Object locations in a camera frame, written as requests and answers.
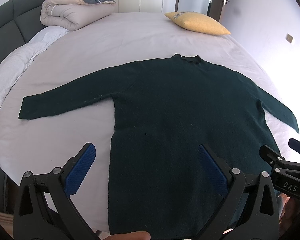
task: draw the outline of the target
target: dark green sweater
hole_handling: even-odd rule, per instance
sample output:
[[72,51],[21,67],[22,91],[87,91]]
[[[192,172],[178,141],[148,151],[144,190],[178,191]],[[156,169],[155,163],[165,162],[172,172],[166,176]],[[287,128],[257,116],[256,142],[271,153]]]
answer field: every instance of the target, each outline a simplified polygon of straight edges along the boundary
[[260,146],[279,151],[263,108],[298,131],[293,113],[249,78],[179,54],[102,69],[25,97],[19,118],[62,114],[105,98],[115,109],[111,234],[194,237],[221,200],[197,162],[198,146],[208,143],[230,167],[259,174],[270,171]]

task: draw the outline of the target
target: rolled comforter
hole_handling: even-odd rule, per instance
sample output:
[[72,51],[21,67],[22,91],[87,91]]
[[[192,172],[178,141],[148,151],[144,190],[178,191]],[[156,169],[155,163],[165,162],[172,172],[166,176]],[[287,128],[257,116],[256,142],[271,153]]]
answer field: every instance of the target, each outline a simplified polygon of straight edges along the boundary
[[79,30],[114,11],[114,0],[45,0],[40,20],[46,26]]

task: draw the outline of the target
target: gray upholstered headboard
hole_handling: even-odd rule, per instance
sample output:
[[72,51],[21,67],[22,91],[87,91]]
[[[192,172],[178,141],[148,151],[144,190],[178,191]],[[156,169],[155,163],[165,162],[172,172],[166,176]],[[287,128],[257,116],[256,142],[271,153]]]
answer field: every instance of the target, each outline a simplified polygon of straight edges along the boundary
[[0,63],[45,26],[40,22],[43,0],[10,0],[0,6]]

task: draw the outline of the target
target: bed sheet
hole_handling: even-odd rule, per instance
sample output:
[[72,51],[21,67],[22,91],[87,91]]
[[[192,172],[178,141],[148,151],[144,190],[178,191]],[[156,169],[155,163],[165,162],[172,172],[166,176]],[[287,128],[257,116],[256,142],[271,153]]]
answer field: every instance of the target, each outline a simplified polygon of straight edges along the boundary
[[[93,143],[97,157],[71,199],[93,230],[108,232],[108,174],[114,132],[112,99],[30,121],[18,119],[22,99],[106,67],[167,58],[176,53],[199,55],[206,61],[236,70],[282,101],[265,71],[230,36],[191,32],[163,14],[115,13],[55,41],[36,56],[19,78],[0,109],[0,166],[19,184],[25,171],[48,173],[56,166],[63,166],[86,142]],[[298,134],[269,113],[266,122],[281,154],[287,160],[300,162],[300,155],[288,147],[289,138],[298,138]],[[53,208],[48,195],[47,200]]]

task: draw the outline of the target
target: human hand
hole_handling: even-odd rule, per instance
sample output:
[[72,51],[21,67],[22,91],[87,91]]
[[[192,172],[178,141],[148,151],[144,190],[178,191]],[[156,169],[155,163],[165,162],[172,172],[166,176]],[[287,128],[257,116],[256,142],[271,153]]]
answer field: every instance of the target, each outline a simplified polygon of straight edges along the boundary
[[104,240],[150,240],[151,236],[146,231],[137,231],[127,234],[116,234],[108,236]]
[[280,216],[280,236],[292,225],[294,219],[300,213],[300,200],[289,197],[285,194],[280,194],[283,200],[283,210]]

